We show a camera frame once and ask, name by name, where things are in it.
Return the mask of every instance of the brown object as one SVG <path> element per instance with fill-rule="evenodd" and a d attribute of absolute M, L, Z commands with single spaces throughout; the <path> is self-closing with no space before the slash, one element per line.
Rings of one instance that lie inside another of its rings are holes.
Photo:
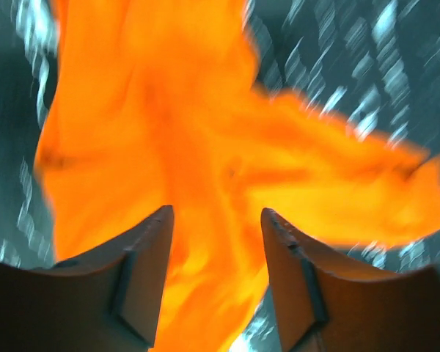
<path fill-rule="evenodd" d="M 397 274 L 341 254 L 262 213 L 284 352 L 440 352 L 436 266 Z"/>
<path fill-rule="evenodd" d="M 0 263 L 0 352 L 131 352 L 155 342 L 174 214 L 45 270 Z"/>

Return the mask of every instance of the bright orange garment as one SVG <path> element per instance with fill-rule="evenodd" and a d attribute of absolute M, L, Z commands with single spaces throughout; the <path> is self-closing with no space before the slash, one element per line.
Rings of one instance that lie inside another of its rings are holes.
<path fill-rule="evenodd" d="M 360 143 L 252 88 L 240 0 L 54 0 L 59 85 L 36 171 L 63 260 L 165 204 L 175 232 L 155 351 L 226 351 L 268 284 L 260 211 L 333 244 L 440 228 L 440 158 Z"/>

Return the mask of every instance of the orange fabric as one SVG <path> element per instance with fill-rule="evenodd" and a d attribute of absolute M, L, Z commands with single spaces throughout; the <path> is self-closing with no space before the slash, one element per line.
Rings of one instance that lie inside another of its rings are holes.
<path fill-rule="evenodd" d="M 240 0 L 54 0 L 59 84 L 35 168 L 63 260 L 165 204 L 175 231 L 155 351 L 226 351 L 268 284 L 263 207 L 331 244 L 440 228 L 440 157 L 358 142 L 252 87 Z"/>

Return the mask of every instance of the orange cloth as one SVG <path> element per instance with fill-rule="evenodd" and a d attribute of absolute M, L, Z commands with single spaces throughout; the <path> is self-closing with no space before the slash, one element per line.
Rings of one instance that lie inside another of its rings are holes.
<path fill-rule="evenodd" d="M 268 284 L 263 207 L 333 244 L 440 228 L 440 157 L 361 143 L 252 87 L 240 0 L 54 0 L 59 83 L 36 156 L 59 260 L 172 204 L 155 351 L 226 351 Z"/>

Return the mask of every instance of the blurred background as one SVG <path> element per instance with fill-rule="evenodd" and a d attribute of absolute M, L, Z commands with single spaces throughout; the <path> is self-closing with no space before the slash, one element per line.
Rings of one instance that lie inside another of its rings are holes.
<path fill-rule="evenodd" d="M 374 129 L 440 153 L 440 0 L 256 0 L 249 30 L 258 80 L 338 110 L 364 138 Z M 0 261 L 54 264 L 52 219 L 32 174 L 57 82 L 48 2 L 0 0 Z M 440 261 L 440 231 L 402 249 L 346 249 L 379 268 Z M 232 351 L 278 351 L 270 293 Z"/>

